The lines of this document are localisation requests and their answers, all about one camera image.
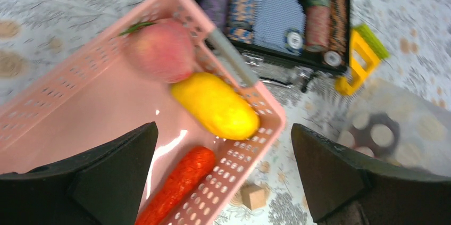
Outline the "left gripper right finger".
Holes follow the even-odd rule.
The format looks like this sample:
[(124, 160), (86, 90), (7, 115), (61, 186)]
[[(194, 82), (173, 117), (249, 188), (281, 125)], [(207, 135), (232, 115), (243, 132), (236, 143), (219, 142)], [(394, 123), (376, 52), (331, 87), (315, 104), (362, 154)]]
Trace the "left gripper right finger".
[(450, 224), (450, 178), (395, 166), (291, 128), (303, 190), (317, 224)]

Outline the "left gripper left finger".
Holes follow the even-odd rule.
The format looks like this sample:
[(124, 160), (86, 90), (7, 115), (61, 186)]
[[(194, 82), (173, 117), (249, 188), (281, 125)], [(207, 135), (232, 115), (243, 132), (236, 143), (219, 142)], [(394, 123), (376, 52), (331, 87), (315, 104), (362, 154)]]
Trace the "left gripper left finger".
[(1, 224), (134, 224), (155, 122), (27, 173), (1, 175)]

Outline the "clear zip top bag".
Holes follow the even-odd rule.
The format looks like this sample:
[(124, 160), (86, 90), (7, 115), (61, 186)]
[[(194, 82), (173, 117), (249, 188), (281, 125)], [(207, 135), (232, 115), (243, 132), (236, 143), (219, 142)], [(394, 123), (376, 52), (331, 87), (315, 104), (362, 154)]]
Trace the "clear zip top bag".
[(450, 111), (384, 80), (353, 100), (337, 142), (393, 165), (450, 176)]

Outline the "yellow mango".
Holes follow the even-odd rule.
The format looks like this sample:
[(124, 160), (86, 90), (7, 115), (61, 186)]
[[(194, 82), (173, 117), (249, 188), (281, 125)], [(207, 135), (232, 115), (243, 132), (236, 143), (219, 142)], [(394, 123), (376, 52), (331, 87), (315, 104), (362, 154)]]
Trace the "yellow mango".
[(260, 126), (254, 109), (221, 78), (195, 72), (171, 86), (172, 96), (210, 133), (245, 140)]

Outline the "pink plastic basket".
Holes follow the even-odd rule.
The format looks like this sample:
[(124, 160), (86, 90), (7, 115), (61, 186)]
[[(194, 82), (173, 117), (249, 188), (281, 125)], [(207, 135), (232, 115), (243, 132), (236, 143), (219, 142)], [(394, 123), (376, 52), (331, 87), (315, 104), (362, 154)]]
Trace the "pink plastic basket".
[[(260, 118), (245, 140), (207, 131), (171, 94), (126, 60), (119, 34), (144, 21), (176, 19), (188, 29), (196, 72), (231, 86)], [(211, 224), (285, 126), (285, 112), (194, 0), (145, 0), (1, 107), (1, 175), (27, 173), (155, 122), (158, 139), (137, 218), (194, 147), (215, 153), (213, 169), (163, 224)]]

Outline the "pink peach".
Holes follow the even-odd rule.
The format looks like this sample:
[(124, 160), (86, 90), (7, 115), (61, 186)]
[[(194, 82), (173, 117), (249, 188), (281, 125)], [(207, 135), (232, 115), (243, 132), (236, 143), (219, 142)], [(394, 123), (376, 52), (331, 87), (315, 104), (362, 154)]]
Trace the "pink peach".
[(176, 19), (144, 21), (119, 34), (131, 66), (152, 80), (173, 84), (194, 72), (195, 52), (187, 28)]

